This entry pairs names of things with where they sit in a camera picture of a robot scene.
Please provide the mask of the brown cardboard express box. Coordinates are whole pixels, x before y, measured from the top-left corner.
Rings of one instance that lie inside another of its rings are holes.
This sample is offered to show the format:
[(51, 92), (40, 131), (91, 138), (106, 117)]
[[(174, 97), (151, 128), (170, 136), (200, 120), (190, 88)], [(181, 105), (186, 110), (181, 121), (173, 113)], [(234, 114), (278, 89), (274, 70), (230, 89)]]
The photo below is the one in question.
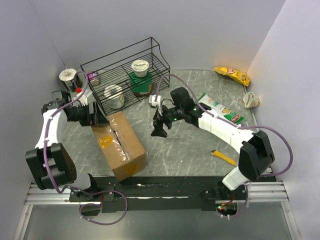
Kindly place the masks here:
[(91, 129), (114, 176), (121, 182), (146, 167), (146, 151), (121, 111), (106, 119), (109, 124), (93, 125)]

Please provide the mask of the yellow utility knife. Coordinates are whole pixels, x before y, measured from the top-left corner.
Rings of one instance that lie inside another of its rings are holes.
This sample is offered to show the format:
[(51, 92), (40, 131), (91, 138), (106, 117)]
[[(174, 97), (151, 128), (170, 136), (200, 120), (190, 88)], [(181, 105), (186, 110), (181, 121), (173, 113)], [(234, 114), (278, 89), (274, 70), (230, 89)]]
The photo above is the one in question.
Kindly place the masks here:
[(215, 156), (215, 157), (218, 157), (218, 158), (226, 161), (227, 163), (229, 163), (229, 164), (231, 164), (231, 165), (233, 165), (233, 166), (236, 166), (236, 165), (237, 165), (237, 163), (236, 163), (235, 160), (233, 160), (232, 158), (224, 155), (223, 153), (221, 153), (221, 152), (218, 151), (218, 150), (212, 150), (212, 151), (211, 151), (211, 155), (212, 155), (212, 156)]

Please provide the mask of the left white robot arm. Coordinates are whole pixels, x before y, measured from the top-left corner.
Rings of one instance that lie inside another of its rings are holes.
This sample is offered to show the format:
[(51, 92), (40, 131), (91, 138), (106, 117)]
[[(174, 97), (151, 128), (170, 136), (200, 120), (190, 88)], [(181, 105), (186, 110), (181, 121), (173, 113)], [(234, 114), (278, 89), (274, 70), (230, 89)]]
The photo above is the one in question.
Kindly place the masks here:
[(25, 153), (25, 160), (39, 189), (65, 188), (81, 190), (87, 201), (94, 201), (99, 188), (89, 173), (80, 173), (63, 146), (63, 134), (67, 122), (78, 122), (83, 127), (106, 126), (109, 121), (96, 101), (83, 103), (73, 100), (67, 91), (51, 93), (52, 100), (41, 109), (43, 126), (34, 149)]

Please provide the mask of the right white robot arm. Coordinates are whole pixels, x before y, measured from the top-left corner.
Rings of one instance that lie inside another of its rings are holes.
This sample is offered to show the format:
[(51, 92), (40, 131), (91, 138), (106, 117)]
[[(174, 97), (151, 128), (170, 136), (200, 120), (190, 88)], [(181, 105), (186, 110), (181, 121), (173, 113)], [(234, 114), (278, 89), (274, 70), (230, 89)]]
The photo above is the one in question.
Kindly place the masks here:
[(239, 154), (239, 160), (218, 187), (218, 193), (223, 199), (228, 200), (234, 196), (240, 185), (257, 180), (274, 162), (269, 137), (262, 130), (253, 132), (240, 129), (228, 120), (214, 117), (211, 108), (204, 103), (196, 104), (184, 87), (174, 89), (170, 95), (173, 103), (171, 108), (163, 104), (161, 97), (149, 97), (150, 105), (156, 108), (151, 136), (166, 138), (168, 134), (163, 126), (170, 129), (173, 122), (184, 120), (229, 144)]

